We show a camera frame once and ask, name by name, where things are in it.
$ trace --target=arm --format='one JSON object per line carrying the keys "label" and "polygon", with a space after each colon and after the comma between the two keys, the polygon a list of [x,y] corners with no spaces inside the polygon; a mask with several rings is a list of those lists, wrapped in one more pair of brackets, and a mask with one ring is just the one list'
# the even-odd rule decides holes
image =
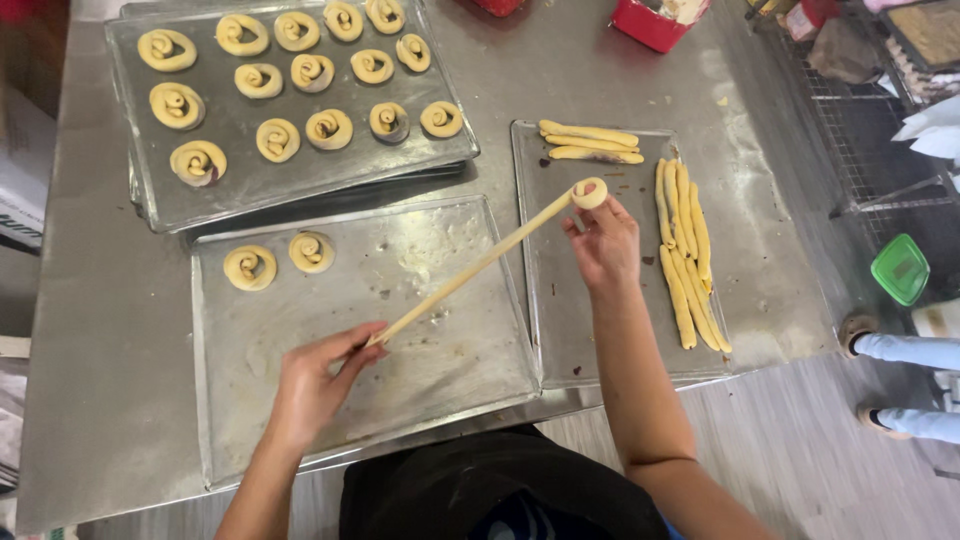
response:
{"label": "arm", "polygon": [[613,197],[562,226],[590,291],[600,387],[628,479],[687,538],[772,538],[696,461],[693,429],[660,360],[640,291],[636,221]]}
{"label": "arm", "polygon": [[[297,347],[283,356],[274,409],[215,540],[284,539],[290,490],[303,452],[347,398],[360,371],[386,355],[359,349],[385,322],[367,323]],[[330,362],[346,357],[336,376]]]}

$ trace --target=green container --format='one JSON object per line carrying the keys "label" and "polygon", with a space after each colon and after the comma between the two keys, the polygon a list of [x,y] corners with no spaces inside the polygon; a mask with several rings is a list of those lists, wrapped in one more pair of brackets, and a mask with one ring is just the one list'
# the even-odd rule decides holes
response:
{"label": "green container", "polygon": [[909,234],[898,234],[890,240],[870,265],[870,271],[876,282],[904,306],[917,302],[930,277],[930,265]]}

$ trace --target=hand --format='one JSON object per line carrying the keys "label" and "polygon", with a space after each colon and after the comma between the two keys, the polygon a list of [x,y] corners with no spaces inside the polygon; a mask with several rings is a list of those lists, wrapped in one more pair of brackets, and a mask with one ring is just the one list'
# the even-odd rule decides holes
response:
{"label": "hand", "polygon": [[[360,348],[386,327],[386,321],[362,324],[283,355],[274,410],[264,437],[287,450],[305,451],[344,403],[360,371],[387,354],[379,344]],[[340,372],[330,375],[330,363],[341,357],[345,361]]]}
{"label": "hand", "polygon": [[590,294],[639,286],[640,228],[636,220],[611,195],[595,209],[574,211],[585,229],[580,231],[570,217],[561,222],[561,227],[570,239]]}

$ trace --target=raw pastry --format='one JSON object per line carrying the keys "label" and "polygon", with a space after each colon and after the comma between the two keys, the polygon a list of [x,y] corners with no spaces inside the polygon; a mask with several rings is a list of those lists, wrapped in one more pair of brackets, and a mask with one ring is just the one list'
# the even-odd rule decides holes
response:
{"label": "raw pastry", "polygon": [[420,113],[420,124],[432,136],[454,136],[464,127],[464,116],[456,105],[435,101]]}
{"label": "raw pastry", "polygon": [[373,27],[384,34],[396,34],[403,28],[403,8],[396,0],[367,0],[364,9]]}
{"label": "raw pastry", "polygon": [[416,34],[407,34],[396,41],[396,59],[414,71],[426,71],[430,67],[430,47]]}
{"label": "raw pastry", "polygon": [[584,148],[582,146],[558,146],[550,151],[550,157],[554,160],[599,160],[609,161],[611,163],[643,163],[643,156],[633,152],[611,152],[609,150],[597,150],[596,148]]}
{"label": "raw pastry", "polygon": [[[177,53],[177,47],[183,50]],[[157,71],[180,71],[197,60],[197,47],[193,41],[173,30],[158,29],[144,34],[136,41],[136,52]]]}
{"label": "raw pastry", "polygon": [[560,146],[583,146],[585,148],[596,148],[597,150],[608,150],[610,152],[633,152],[634,154],[637,154],[640,151],[640,149],[635,146],[624,146],[619,142],[600,140],[597,138],[551,134],[544,136],[546,137],[546,141],[550,144],[557,144]]}
{"label": "raw pastry", "polygon": [[219,146],[205,140],[190,141],[170,155],[170,168],[184,182],[200,187],[214,183],[227,172],[227,157]]}
{"label": "raw pastry", "polygon": [[304,92],[319,92],[333,82],[333,62],[321,55],[297,55],[290,64],[290,80]]}
{"label": "raw pastry", "polygon": [[[593,185],[593,191],[587,194],[587,187],[589,185]],[[476,276],[481,270],[486,268],[491,262],[494,262],[503,256],[503,254],[510,251],[511,248],[520,243],[520,241],[523,240],[523,238],[525,238],[528,234],[532,233],[540,225],[546,223],[546,220],[557,215],[560,210],[570,206],[570,203],[573,203],[582,209],[589,210],[597,208],[606,200],[607,185],[604,184],[604,181],[596,177],[581,180],[572,188],[564,191],[563,195],[558,197],[556,201],[550,203],[547,208],[541,210],[540,213],[531,218],[530,221],[524,223],[519,229],[513,231],[506,238],[500,240],[498,244],[490,248],[490,250],[482,257],[477,259],[467,268],[461,270],[459,274],[451,278],[448,282],[444,283],[444,285],[440,287],[437,292],[423,299],[423,301],[420,302],[416,307],[407,312],[406,315],[403,315],[397,319],[397,321],[390,325],[387,330],[379,334],[372,335],[367,341],[366,347],[370,347],[374,343],[386,343],[391,337],[394,336],[394,334],[402,330],[403,327],[412,323],[417,319],[417,317],[423,315],[428,309],[433,307],[440,300],[443,300],[447,297],[447,295],[460,288],[470,278]]]}
{"label": "raw pastry", "polygon": [[410,134],[410,118],[400,105],[381,103],[370,111],[370,129],[376,138],[400,142]]}
{"label": "raw pastry", "polygon": [[376,49],[365,49],[354,53],[350,57],[353,74],[364,83],[376,85],[383,83],[394,75],[394,61],[387,53]]}
{"label": "raw pastry", "polygon": [[707,221],[704,219],[704,210],[700,208],[700,188],[690,183],[690,217],[693,220],[693,231],[697,236],[697,276],[704,282],[707,292],[712,289],[710,279],[710,236],[707,232]]}
{"label": "raw pastry", "polygon": [[192,130],[204,120],[206,109],[193,88],[160,83],[150,90],[150,108],[161,124],[175,130]]}
{"label": "raw pastry", "polygon": [[605,130],[603,128],[584,128],[580,126],[565,126],[550,120],[540,121],[540,130],[550,135],[570,135],[581,136],[583,138],[596,138],[600,140],[611,140],[624,146],[637,146],[640,142],[636,135],[625,134],[615,130]]}
{"label": "raw pastry", "polygon": [[304,231],[290,240],[288,250],[294,266],[308,274],[320,274],[333,264],[336,253],[326,234]]}
{"label": "raw pastry", "polygon": [[[262,269],[256,274],[254,270],[258,266]],[[224,274],[240,290],[263,290],[276,277],[276,258],[267,248],[242,246],[224,258]]]}
{"label": "raw pastry", "polygon": [[713,335],[713,331],[710,329],[710,326],[707,323],[707,316],[704,314],[704,310],[700,306],[700,301],[697,300],[697,293],[693,289],[693,282],[690,281],[690,275],[686,271],[684,258],[677,250],[670,250],[670,257],[673,258],[673,267],[677,270],[677,274],[680,275],[680,282],[684,284],[686,304],[690,307],[690,315],[693,317],[693,324],[697,327],[700,337],[704,338],[704,343],[707,343],[707,346],[714,351],[719,351],[720,346],[717,344],[717,340]]}
{"label": "raw pastry", "polygon": [[680,345],[684,349],[693,349],[697,346],[697,334],[693,330],[693,319],[690,318],[690,308],[686,304],[684,284],[673,266],[670,250],[663,244],[660,245],[660,265],[663,266],[663,276],[666,278],[667,288],[670,289],[673,313],[677,319],[677,329],[680,331]]}
{"label": "raw pastry", "polygon": [[[256,39],[246,43],[240,41],[245,28]],[[270,33],[262,22],[249,15],[227,15],[217,23],[217,43],[233,56],[251,57],[262,53],[270,45]]]}
{"label": "raw pastry", "polygon": [[320,41],[320,27],[313,17],[304,12],[286,12],[274,21],[274,36],[281,47],[296,53]]}
{"label": "raw pastry", "polygon": [[704,316],[707,317],[707,327],[710,332],[713,333],[713,339],[716,340],[717,346],[720,347],[720,350],[724,353],[731,353],[733,347],[730,343],[724,338],[723,334],[720,333],[720,326],[717,325],[716,319],[713,318],[713,309],[710,308],[710,299],[707,295],[707,291],[704,289],[703,282],[700,281],[700,278],[697,276],[697,266],[693,263],[692,258],[685,258],[684,265],[686,266],[686,273],[690,277],[690,284],[693,286],[693,291],[697,297],[697,302],[700,303],[700,310],[704,313]]}
{"label": "raw pastry", "polygon": [[663,169],[663,181],[666,186],[666,205],[670,214],[670,232],[677,240],[677,249],[684,258],[690,257],[690,250],[686,247],[686,236],[684,236],[684,227],[680,224],[680,196],[677,194],[677,161],[670,160]]}
{"label": "raw pastry", "polygon": [[243,95],[252,99],[274,97],[283,90],[283,77],[268,63],[245,63],[233,72],[233,82]]}
{"label": "raw pastry", "polygon": [[353,122],[342,110],[321,110],[306,121],[306,138],[321,150],[343,148],[353,138]]}
{"label": "raw pastry", "polygon": [[670,232],[670,214],[666,209],[666,196],[663,194],[663,169],[666,168],[666,160],[660,158],[657,161],[657,183],[654,187],[654,194],[657,199],[657,216],[660,218],[660,239],[667,249],[677,247],[677,240],[673,239]]}
{"label": "raw pastry", "polygon": [[680,226],[684,228],[684,240],[686,248],[690,250],[690,256],[697,258],[697,237],[693,234],[693,220],[690,218],[690,175],[686,171],[686,165],[677,162],[677,197],[679,204],[677,210],[680,211]]}
{"label": "raw pastry", "polygon": [[256,149],[264,158],[283,163],[300,149],[300,133],[283,118],[272,118],[256,129]]}
{"label": "raw pastry", "polygon": [[347,2],[330,2],[324,8],[324,24],[334,37],[353,41],[363,32],[363,17]]}

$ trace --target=floor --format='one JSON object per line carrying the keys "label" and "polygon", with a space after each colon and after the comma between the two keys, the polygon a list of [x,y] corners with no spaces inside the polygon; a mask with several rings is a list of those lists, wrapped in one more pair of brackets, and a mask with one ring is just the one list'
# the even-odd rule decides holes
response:
{"label": "floor", "polygon": [[[925,368],[827,355],[681,392],[709,473],[784,538],[949,538],[960,530],[960,448],[895,441],[852,411],[933,407]],[[550,438],[614,469],[603,410],[539,425]],[[301,476],[291,538],[336,538],[343,470]],[[85,524],[84,540],[212,538],[232,493]]]}

